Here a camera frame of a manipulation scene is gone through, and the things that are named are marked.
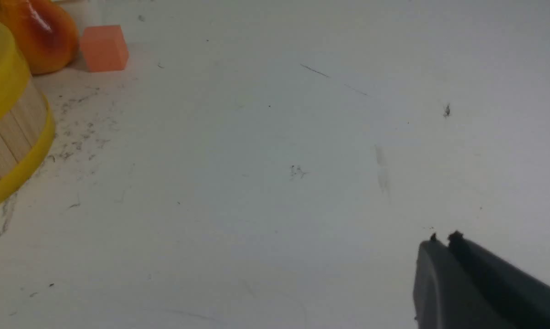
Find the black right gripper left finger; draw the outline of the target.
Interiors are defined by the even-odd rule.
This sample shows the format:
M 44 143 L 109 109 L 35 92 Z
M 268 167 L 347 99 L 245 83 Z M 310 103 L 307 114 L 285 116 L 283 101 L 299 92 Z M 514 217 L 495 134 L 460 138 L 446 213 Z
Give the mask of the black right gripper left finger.
M 515 329 L 435 233 L 419 245 L 413 284 L 419 329 Z

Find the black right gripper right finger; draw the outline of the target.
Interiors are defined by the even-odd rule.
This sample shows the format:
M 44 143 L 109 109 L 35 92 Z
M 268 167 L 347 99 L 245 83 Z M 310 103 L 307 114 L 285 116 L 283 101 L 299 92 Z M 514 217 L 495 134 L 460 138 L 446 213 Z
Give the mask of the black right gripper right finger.
M 550 286 L 455 231 L 449 252 L 503 319 L 516 329 L 550 329 Z

